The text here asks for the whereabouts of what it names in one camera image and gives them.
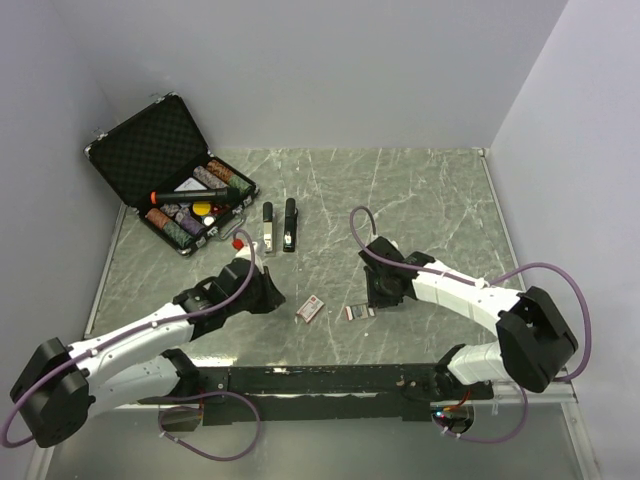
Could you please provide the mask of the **grey and black stapler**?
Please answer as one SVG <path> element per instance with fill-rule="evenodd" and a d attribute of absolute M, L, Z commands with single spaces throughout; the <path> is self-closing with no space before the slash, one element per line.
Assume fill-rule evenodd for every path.
<path fill-rule="evenodd" d="M 270 201 L 263 203 L 262 208 L 263 242 L 267 254 L 274 253 L 274 207 Z"/>

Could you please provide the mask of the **striped staple strip pack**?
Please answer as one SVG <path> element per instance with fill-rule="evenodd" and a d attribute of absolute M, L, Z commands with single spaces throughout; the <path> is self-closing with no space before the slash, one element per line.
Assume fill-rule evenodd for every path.
<path fill-rule="evenodd" d="M 345 314 L 348 321 L 353 321 L 357 319 L 372 318 L 375 316 L 375 311 L 373 308 L 364 303 L 346 306 Z"/>

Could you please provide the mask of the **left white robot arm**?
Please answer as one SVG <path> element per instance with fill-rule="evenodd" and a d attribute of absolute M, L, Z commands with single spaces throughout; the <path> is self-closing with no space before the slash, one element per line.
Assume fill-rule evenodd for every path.
<path fill-rule="evenodd" d="M 271 313 L 284 302 L 268 268 L 235 259 L 141 320 L 72 345 L 59 338 L 41 343 L 10 390 L 14 407 L 1 427 L 2 445 L 21 446 L 9 438 L 17 416 L 30 440 L 47 448 L 122 404 L 190 399 L 198 371 L 180 345 L 221 329 L 234 315 Z"/>

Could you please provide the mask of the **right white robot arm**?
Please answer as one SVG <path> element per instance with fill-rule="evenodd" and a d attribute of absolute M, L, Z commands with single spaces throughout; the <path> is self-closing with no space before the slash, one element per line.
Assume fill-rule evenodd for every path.
<path fill-rule="evenodd" d="M 490 343 L 454 346 L 441 358 L 436 384 L 446 397 L 497 381 L 541 393 L 578 350 L 551 296 L 538 287 L 519 291 L 491 286 L 428 254 L 404 256 L 384 237 L 375 238 L 359 256 L 371 307 L 390 308 L 410 298 L 463 316 L 495 337 Z"/>

